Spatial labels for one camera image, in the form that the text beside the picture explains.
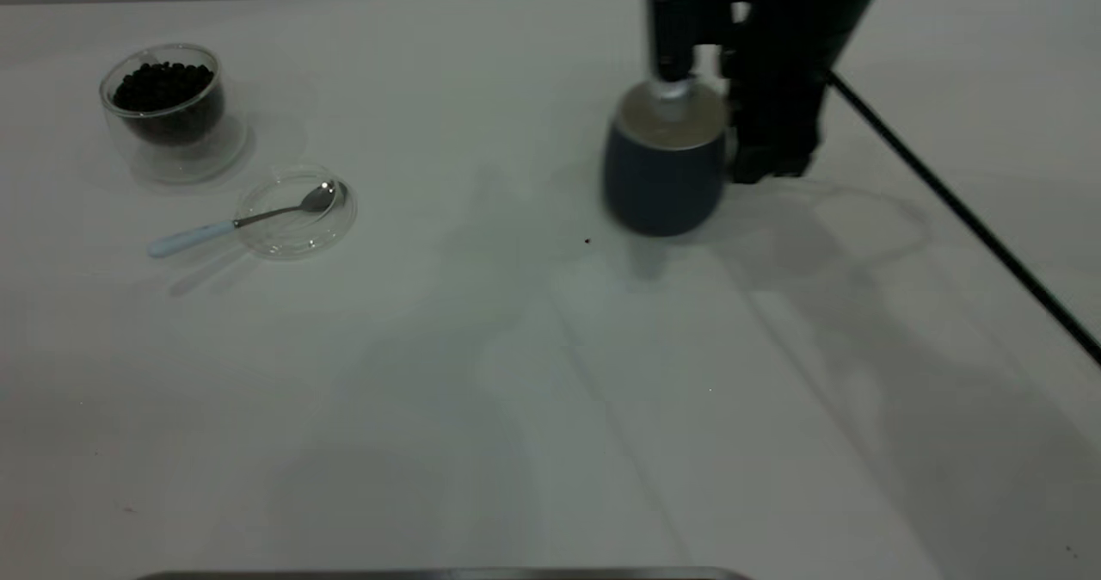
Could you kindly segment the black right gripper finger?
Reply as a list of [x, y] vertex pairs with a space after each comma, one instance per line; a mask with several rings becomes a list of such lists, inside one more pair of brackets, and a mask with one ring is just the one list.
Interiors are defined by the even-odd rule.
[[767, 177], [802, 177], [821, 144], [824, 78], [743, 83], [730, 97], [735, 152], [730, 179], [755, 184]]
[[689, 91], [697, 44], [696, 0], [646, 0], [650, 94], [662, 102]]

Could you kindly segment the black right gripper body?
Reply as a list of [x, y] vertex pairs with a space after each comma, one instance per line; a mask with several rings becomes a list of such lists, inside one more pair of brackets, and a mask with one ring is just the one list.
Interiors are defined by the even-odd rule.
[[767, 64], [833, 65], [872, 0], [696, 0], [696, 41], [717, 50], [718, 74], [746, 81]]

